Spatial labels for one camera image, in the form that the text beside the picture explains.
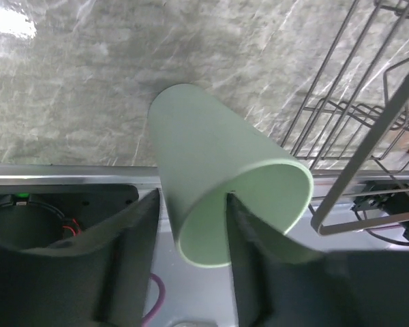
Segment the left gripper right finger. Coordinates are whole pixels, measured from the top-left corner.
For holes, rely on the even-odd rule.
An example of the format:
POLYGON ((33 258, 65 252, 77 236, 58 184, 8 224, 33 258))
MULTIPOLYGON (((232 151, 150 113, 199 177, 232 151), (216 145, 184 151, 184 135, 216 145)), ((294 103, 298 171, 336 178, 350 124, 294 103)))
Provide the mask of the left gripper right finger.
POLYGON ((409 251, 310 249, 226 196, 240 326, 409 326, 409 251))

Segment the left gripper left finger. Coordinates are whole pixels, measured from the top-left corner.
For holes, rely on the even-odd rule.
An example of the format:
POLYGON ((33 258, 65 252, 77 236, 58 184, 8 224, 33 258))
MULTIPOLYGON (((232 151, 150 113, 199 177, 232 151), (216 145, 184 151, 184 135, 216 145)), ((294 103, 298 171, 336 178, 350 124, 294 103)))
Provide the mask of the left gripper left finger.
POLYGON ((142 326, 159 219, 154 189, 47 247, 0 237, 0 326, 142 326))

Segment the green cup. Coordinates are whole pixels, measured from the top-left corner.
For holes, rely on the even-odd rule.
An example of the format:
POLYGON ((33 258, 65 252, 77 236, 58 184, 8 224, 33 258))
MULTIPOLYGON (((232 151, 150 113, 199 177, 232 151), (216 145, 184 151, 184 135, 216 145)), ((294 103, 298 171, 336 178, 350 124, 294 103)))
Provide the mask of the green cup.
POLYGON ((229 265, 228 193, 283 234, 311 202, 309 169, 200 87, 162 91, 148 125, 174 242, 191 265, 229 265))

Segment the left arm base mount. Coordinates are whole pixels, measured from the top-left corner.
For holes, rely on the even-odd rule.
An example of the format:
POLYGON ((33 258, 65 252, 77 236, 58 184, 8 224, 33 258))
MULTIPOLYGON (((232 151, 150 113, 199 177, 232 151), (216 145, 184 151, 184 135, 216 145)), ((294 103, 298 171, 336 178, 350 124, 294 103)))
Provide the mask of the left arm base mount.
POLYGON ((46 247, 82 234, 138 199, 133 185, 0 186, 0 242, 46 247))

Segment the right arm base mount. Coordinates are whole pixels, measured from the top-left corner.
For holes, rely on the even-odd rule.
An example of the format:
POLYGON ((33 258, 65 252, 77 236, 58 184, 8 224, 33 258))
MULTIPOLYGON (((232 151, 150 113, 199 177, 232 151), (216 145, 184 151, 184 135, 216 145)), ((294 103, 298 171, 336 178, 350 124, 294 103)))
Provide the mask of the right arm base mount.
MULTIPOLYGON (((354 212, 358 221, 366 220, 367 211, 379 210, 389 216, 409 213, 409 192, 374 194, 368 196, 358 196, 353 202, 351 210, 354 212)), ((396 223, 391 228, 403 228, 403 237, 406 241, 395 240, 375 233, 380 228, 372 228, 367 233, 378 240, 382 240, 390 245, 399 245, 409 247, 409 221, 396 223)))

